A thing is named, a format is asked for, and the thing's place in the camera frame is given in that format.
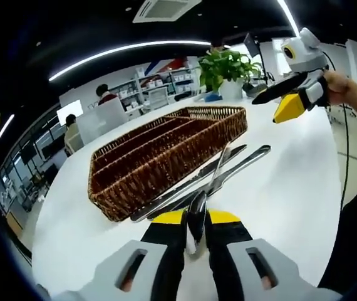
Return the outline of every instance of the potted plant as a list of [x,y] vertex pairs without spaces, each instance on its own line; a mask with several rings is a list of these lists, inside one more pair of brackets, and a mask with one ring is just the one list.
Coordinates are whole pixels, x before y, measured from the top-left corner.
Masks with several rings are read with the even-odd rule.
[[242,86],[249,83],[252,74],[261,74],[261,64],[238,51],[208,52],[199,60],[201,86],[207,85],[220,92],[223,99],[242,98]]

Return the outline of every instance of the person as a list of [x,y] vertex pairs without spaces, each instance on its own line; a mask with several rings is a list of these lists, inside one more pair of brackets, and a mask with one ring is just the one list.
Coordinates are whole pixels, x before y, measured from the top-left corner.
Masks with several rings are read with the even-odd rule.
[[[327,71],[331,105],[346,104],[357,112],[357,83],[334,71]],[[333,252],[319,287],[357,300],[357,195],[341,211]]]
[[65,146],[66,146],[66,150],[67,150],[68,154],[72,155],[74,153],[74,151],[71,149],[68,141],[73,136],[78,134],[78,126],[76,123],[76,116],[74,114],[70,114],[69,116],[66,117],[66,128],[67,128],[67,131],[65,133]]
[[98,102],[98,105],[101,105],[117,97],[117,95],[109,92],[109,88],[106,83],[103,83],[102,85],[98,86],[98,88],[96,88],[96,94],[101,98],[101,100]]

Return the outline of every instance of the table surface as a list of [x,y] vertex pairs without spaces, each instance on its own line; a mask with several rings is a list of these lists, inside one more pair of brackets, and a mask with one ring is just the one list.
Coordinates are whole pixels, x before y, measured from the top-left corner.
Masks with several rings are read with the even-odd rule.
[[[189,105],[246,108],[248,130],[233,145],[246,143],[248,148],[223,171],[263,144],[272,147],[267,156],[227,181],[208,207],[240,217],[253,238],[264,238],[298,264],[303,279],[319,283],[336,238],[341,199],[336,146],[325,110],[314,108],[295,120],[274,124],[275,102],[255,106],[247,98],[214,103],[188,98],[106,133],[63,164],[44,201],[33,242],[34,279],[51,296],[79,290],[92,280],[97,264],[129,240],[140,240],[150,224],[130,219],[113,223],[90,202],[92,153],[129,130]],[[185,262],[177,300],[215,300],[208,254],[197,261],[185,257]]]

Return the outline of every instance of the silver utensil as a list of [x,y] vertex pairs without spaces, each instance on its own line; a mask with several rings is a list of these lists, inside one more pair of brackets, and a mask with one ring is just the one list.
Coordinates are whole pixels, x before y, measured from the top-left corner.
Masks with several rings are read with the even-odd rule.
[[[271,146],[269,145],[263,145],[258,150],[253,152],[251,155],[246,157],[244,160],[240,161],[240,163],[236,164],[234,167],[230,168],[228,171],[225,171],[223,174],[221,174],[219,177],[217,177],[214,180],[214,184],[212,189],[209,191],[207,196],[213,195],[216,191],[218,191],[223,184],[230,179],[232,176],[234,176],[236,173],[241,171],[243,168],[251,165],[255,161],[258,161],[260,158],[264,157],[266,154],[268,154],[271,151]],[[163,207],[162,209],[159,209],[152,214],[148,216],[148,219],[152,220],[156,218],[157,216],[161,215],[162,213],[166,213],[169,211],[173,210],[178,210],[187,207],[191,201],[196,197],[196,195],[200,191],[205,191],[205,189],[209,186],[209,183],[199,187],[195,191],[192,191],[191,193],[186,194],[185,196],[181,197],[180,199],[172,202],[171,204]]]
[[[225,160],[222,163],[222,166],[229,162],[232,158],[234,158],[239,152],[243,151],[247,147],[246,144],[239,145],[237,147],[234,147],[231,149],[230,154],[228,155],[227,160]],[[133,215],[131,215],[131,220],[138,222],[143,219],[145,219],[149,214],[155,212],[157,209],[165,206],[167,203],[169,203],[174,197],[176,197],[179,193],[182,193],[183,191],[191,188],[193,185],[197,184],[199,181],[205,179],[207,176],[213,173],[214,170],[216,170],[216,167],[219,165],[219,160],[221,158],[221,155],[218,159],[213,160],[211,163],[207,164],[205,167],[203,167],[198,174],[189,179],[188,181],[185,181],[183,184],[181,184],[179,187],[176,187],[172,191],[169,191],[168,193],[165,193],[163,196],[160,196],[156,198],[154,201],[152,201],[149,205],[146,205],[144,208],[140,209]]]
[[186,237],[186,251],[188,254],[193,255],[197,252],[199,243],[205,228],[206,219],[206,200],[207,194],[213,189],[213,183],[220,174],[220,168],[223,163],[230,156],[230,142],[225,146],[222,154],[220,155],[219,163],[216,166],[215,172],[205,190],[201,190],[192,200],[186,218],[187,235]]

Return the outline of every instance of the led light strip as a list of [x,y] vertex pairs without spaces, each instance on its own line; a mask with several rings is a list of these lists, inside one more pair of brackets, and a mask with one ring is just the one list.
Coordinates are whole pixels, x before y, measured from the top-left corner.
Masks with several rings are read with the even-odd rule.
[[6,123],[3,125],[3,128],[0,131],[0,138],[2,137],[4,131],[6,130],[6,128],[9,126],[10,122],[13,120],[14,118],[14,114],[12,114],[12,116],[9,117],[8,121],[6,121]]
[[146,46],[155,46],[155,45],[200,45],[200,46],[210,46],[209,42],[203,42],[203,41],[154,41],[154,42],[146,42],[146,43],[139,43],[139,44],[132,44],[132,45],[127,45],[127,46],[122,46],[118,48],[114,48],[108,51],[104,51],[101,53],[98,53],[97,55],[90,56],[89,58],[85,58],[84,60],[78,61],[75,64],[72,64],[71,66],[59,71],[55,75],[51,76],[49,78],[49,81],[52,82],[53,80],[57,79],[61,75],[65,74],[66,72],[69,72],[70,70],[81,66],[84,63],[87,63],[89,61],[95,60],[96,58],[100,58],[105,55],[110,55],[112,53],[120,52],[120,51],[125,51],[125,50],[130,50],[134,48],[141,48],[141,47],[146,47]]
[[296,24],[294,18],[292,17],[292,14],[291,14],[286,2],[284,0],[277,0],[277,1],[280,4],[281,8],[283,9],[284,14],[286,14],[286,17],[290,22],[290,25],[292,27],[292,30],[294,31],[294,34],[296,35],[296,37],[299,38],[299,31],[298,31],[297,24]]

